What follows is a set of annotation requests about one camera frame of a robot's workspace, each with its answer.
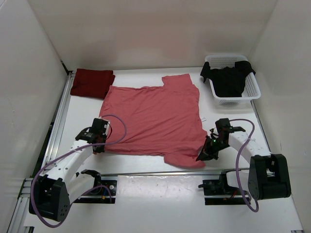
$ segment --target white laundry basket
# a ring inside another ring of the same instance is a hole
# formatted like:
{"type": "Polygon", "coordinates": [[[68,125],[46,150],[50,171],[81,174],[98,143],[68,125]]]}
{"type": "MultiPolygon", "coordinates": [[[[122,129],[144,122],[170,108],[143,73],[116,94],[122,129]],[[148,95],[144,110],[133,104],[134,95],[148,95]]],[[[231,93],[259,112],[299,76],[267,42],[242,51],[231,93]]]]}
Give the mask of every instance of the white laundry basket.
{"type": "MultiPolygon", "coordinates": [[[[235,62],[247,61],[247,58],[243,55],[210,55],[206,56],[205,61],[209,62],[211,69],[222,69],[225,67],[234,67],[235,62]]],[[[209,80],[209,83],[212,88],[214,99],[219,104],[245,103],[250,100],[258,99],[261,96],[258,84],[252,72],[247,75],[245,79],[245,89],[242,93],[242,97],[218,97],[214,90],[213,81],[209,80]]]]}

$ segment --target black cloth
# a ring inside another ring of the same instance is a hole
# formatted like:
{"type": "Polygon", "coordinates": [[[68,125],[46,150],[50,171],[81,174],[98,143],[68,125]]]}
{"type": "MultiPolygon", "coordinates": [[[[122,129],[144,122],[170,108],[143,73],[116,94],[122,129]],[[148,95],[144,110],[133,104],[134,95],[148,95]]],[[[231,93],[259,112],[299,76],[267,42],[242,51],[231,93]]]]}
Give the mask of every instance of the black cloth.
{"type": "Polygon", "coordinates": [[[234,67],[210,69],[209,62],[205,62],[201,76],[213,81],[214,90],[218,97],[241,97],[245,88],[246,76],[255,71],[248,61],[235,62],[234,67]]]}

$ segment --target red t-shirt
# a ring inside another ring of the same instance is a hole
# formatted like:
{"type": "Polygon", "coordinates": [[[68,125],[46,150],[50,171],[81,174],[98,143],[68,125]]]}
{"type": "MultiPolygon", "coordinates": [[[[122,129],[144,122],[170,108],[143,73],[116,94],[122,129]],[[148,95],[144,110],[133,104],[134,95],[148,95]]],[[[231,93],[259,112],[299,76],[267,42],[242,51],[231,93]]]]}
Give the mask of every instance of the red t-shirt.
{"type": "MultiPolygon", "coordinates": [[[[164,162],[185,168],[204,167],[195,161],[207,132],[199,117],[199,90],[189,74],[165,76],[164,86],[130,88],[111,86],[100,116],[115,114],[127,126],[126,137],[105,150],[120,154],[163,155],[164,162]]],[[[107,142],[122,137],[122,123],[114,117],[107,142]]]]}

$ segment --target dark red folded cloth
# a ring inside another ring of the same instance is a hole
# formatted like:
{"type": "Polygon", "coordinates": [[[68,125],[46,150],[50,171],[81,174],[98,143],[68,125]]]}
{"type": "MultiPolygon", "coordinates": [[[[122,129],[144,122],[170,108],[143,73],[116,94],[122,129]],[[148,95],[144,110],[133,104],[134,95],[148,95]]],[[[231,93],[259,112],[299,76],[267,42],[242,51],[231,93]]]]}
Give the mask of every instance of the dark red folded cloth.
{"type": "Polygon", "coordinates": [[[70,94],[105,99],[114,79],[112,70],[77,69],[70,94]]]}

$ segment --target clothing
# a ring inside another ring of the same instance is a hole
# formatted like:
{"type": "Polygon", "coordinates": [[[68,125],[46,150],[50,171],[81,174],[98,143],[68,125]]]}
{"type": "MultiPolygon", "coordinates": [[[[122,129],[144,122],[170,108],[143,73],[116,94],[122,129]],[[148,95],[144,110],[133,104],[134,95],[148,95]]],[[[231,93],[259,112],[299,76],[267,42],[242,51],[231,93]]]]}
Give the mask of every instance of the clothing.
{"type": "Polygon", "coordinates": [[[114,79],[112,70],[77,69],[70,94],[104,99],[114,79]]]}
{"type": "Polygon", "coordinates": [[[218,97],[241,97],[245,88],[245,79],[250,72],[255,74],[248,61],[235,62],[234,67],[210,69],[209,62],[205,62],[201,76],[213,81],[215,93],[218,97]]]}
{"type": "MultiPolygon", "coordinates": [[[[100,116],[115,114],[127,125],[127,135],[105,150],[120,154],[164,155],[164,162],[186,168],[204,167],[195,161],[207,132],[199,117],[199,90],[189,74],[166,76],[164,86],[130,88],[111,86],[100,116]]],[[[113,117],[113,133],[107,142],[118,140],[123,125],[113,117]]]]}

